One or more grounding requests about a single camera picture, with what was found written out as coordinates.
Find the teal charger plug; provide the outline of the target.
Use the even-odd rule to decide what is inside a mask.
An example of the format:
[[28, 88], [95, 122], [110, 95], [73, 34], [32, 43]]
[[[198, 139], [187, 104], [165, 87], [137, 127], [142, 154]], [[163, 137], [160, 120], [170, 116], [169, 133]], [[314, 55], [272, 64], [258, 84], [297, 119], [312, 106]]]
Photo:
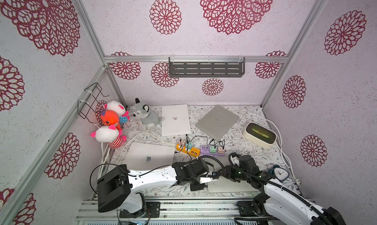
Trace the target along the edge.
[[192, 149], [192, 143], [191, 143], [191, 142], [188, 142], [188, 143], [186, 144], [186, 148], [187, 148], [187, 150], [191, 150], [191, 149]]

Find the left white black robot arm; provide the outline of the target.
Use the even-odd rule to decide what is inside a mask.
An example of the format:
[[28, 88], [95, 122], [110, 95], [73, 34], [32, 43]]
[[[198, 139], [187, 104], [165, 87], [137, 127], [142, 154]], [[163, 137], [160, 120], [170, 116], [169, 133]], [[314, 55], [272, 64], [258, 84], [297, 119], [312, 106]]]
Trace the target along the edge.
[[126, 164], [114, 165], [111, 171], [97, 180], [97, 211], [105, 213], [123, 209], [138, 217], [147, 210], [145, 197], [140, 192], [143, 189], [189, 184], [191, 190], [200, 190], [201, 185], [219, 179], [225, 171], [219, 160], [208, 156], [221, 167], [211, 172], [205, 158], [201, 156], [188, 162], [175, 162], [149, 171], [129, 170]]

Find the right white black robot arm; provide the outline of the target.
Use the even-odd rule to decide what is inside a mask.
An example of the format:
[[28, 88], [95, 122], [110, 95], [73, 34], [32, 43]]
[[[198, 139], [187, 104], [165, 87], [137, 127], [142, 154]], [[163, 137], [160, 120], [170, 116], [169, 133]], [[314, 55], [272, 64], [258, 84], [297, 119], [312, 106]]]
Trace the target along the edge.
[[268, 171], [261, 171], [250, 155], [231, 153], [229, 165], [221, 171], [223, 176], [239, 183], [246, 181], [259, 194], [252, 200], [238, 202], [240, 216], [235, 223], [255, 221], [266, 224], [280, 220], [287, 225], [344, 225], [342, 215], [334, 208], [327, 209], [308, 201], [285, 187]]

